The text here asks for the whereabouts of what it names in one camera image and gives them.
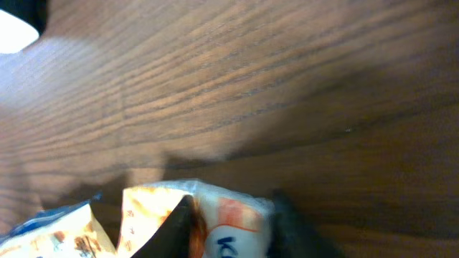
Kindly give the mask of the small orange snack packet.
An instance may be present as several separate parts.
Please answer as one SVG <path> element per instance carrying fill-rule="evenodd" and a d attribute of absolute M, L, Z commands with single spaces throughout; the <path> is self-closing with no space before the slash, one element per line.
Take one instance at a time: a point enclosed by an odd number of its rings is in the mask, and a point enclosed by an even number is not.
<path fill-rule="evenodd" d="M 118 244 L 95 218 L 91 201 L 41 211 L 1 236 L 2 257 L 132 257 L 185 195 L 193 199 L 189 257 L 266 257 L 273 203 L 196 180 L 160 181 L 123 190 Z"/>

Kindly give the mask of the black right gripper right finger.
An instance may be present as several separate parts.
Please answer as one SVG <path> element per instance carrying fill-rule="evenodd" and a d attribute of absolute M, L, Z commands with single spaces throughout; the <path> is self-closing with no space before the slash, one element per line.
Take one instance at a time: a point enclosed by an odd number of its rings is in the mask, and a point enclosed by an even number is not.
<path fill-rule="evenodd" d="M 330 240 L 321 236 L 281 190 L 273 192 L 275 208 L 269 258 L 344 258 Z"/>

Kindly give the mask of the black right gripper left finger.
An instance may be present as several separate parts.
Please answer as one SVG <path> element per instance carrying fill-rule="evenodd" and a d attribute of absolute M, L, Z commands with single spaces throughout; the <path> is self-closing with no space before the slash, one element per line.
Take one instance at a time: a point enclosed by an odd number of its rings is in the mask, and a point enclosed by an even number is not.
<path fill-rule="evenodd" d="M 132 258 L 189 258 L 193 199 L 185 195 L 156 233 Z"/>

